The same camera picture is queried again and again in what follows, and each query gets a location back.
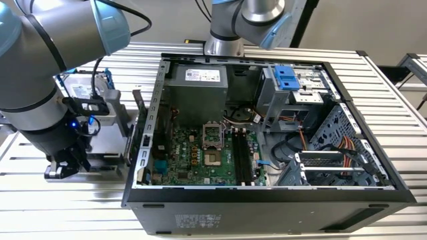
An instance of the slotted metal work surface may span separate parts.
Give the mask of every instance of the slotted metal work surface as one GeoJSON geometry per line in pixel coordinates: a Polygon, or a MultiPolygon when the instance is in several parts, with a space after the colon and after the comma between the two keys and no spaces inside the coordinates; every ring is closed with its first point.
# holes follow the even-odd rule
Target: slotted metal work surface
{"type": "MultiPolygon", "coordinates": [[[[131,43],[100,67],[108,67],[121,102],[136,108],[131,91],[150,104],[160,53],[202,54],[200,44],[131,43]]],[[[351,234],[208,235],[174,239],[427,239],[426,121],[400,97],[368,57],[355,51],[246,47],[250,58],[331,63],[418,204],[351,234]]],[[[91,70],[93,63],[81,67],[91,70]]],[[[121,209],[124,182],[47,183],[44,155],[20,135],[0,147],[0,239],[158,239],[148,236],[131,210],[121,209]]]]}

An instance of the black connector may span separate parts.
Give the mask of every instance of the black connector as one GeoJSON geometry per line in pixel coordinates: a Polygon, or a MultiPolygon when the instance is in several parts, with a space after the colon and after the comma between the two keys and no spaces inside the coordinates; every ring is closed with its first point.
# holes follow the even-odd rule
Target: black connector
{"type": "Polygon", "coordinates": [[[143,147],[148,147],[150,146],[150,136],[144,135],[144,140],[142,142],[142,146],[143,147]]]}

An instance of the gray robot arm segment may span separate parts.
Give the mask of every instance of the gray robot arm segment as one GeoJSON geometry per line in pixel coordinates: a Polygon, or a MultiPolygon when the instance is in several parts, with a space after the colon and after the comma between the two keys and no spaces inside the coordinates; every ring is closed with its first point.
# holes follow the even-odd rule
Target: gray robot arm segment
{"type": "Polygon", "coordinates": [[[16,3],[32,14],[19,17],[0,2],[0,114],[57,167],[45,178],[64,178],[89,170],[88,139],[52,76],[124,48],[129,26],[121,11],[95,0],[16,3]]]}
{"type": "Polygon", "coordinates": [[[284,0],[214,0],[204,54],[243,56],[240,38],[267,50],[278,47],[292,19],[284,6],[284,0]]]}

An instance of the blue led light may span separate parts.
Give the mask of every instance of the blue led light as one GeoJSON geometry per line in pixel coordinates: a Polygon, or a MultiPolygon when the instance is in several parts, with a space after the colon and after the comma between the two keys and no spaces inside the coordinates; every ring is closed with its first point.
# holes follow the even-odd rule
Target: blue led light
{"type": "Polygon", "coordinates": [[[93,121],[95,121],[95,119],[93,119],[93,117],[91,116],[91,117],[88,118],[88,124],[92,125],[92,124],[93,124],[93,121]]]}

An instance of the white wall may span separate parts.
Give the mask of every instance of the white wall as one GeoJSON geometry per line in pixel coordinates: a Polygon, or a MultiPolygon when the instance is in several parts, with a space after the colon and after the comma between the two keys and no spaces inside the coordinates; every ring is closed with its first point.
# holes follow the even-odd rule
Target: white wall
{"type": "Polygon", "coordinates": [[[302,48],[364,50],[379,65],[427,53],[426,0],[320,0],[302,48]]]}

